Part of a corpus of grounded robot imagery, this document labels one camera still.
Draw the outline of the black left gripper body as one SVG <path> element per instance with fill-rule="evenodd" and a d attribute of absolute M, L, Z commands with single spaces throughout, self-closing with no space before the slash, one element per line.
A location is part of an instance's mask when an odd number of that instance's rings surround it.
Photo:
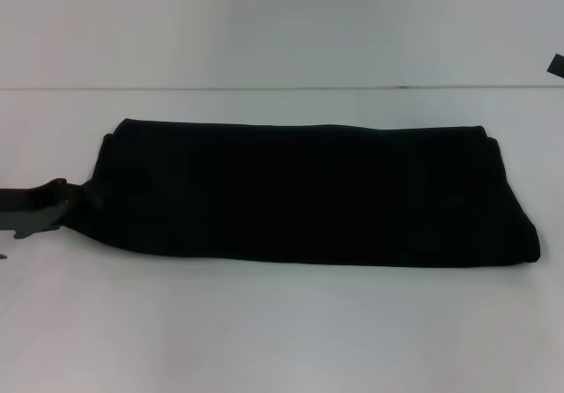
<path fill-rule="evenodd" d="M 54 179 L 32 189 L 1 189 L 1 230 L 15 239 L 58 230 L 71 207 L 71 189 L 65 179 Z"/>

